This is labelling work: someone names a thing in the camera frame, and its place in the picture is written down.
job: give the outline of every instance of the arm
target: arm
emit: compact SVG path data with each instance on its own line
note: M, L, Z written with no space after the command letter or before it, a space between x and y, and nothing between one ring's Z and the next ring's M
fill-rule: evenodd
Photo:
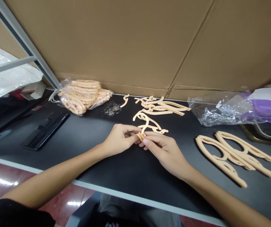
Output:
M229 226L271 226L271 221L247 206L194 169L181 153L173 138L154 132L140 147L150 150L171 174L194 188L223 217Z
M131 125L114 125L107 139L72 159L35 175L1 199L11 199L30 208L38 209L62 191L77 176L109 156L121 153L138 143L136 133L141 129Z

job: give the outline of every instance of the metal bar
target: metal bar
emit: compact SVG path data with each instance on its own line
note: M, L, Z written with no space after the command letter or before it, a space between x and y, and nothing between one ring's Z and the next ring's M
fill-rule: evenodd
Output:
M3 0L0 0L0 21L20 44L23 50L29 55L34 56L34 61L38 69L44 74L45 78L54 88L59 88L60 82L47 65L35 45L32 43L26 32L23 30L15 16L12 14L8 6Z
M35 61L36 58L34 56L30 56L30 57L26 57L26 58L22 58L22 59L18 59L15 61L10 61L4 64L0 64L0 72L11 69L11 68L15 68L17 66L21 66L30 62Z

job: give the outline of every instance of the black phone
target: black phone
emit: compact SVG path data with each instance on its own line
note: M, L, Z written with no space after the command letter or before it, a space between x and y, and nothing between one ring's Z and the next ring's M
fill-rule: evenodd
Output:
M69 116L69 113L52 113L21 145L31 150L40 149Z

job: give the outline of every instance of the floor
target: floor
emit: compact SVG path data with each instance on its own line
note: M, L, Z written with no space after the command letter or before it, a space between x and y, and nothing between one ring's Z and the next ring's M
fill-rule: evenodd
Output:
M0 164L0 197L34 176L34 173ZM95 191L73 184L68 185L63 191L45 204L40 210L47 211L56 220L56 227L64 227L81 204L86 202ZM180 216L185 227L215 227L206 222Z

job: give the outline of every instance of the plastic bag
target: plastic bag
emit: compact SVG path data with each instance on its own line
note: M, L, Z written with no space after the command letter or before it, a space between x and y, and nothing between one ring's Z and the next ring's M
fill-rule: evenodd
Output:
M101 88L101 84L95 80L66 79L61 86L58 96L62 104L78 116L102 105L113 95L112 91Z
M255 124L265 122L247 99L250 92L223 91L214 95L188 98L191 111L204 126Z
M0 48L0 64L17 59ZM25 85L38 82L42 77L43 74L29 64L0 72L0 97Z

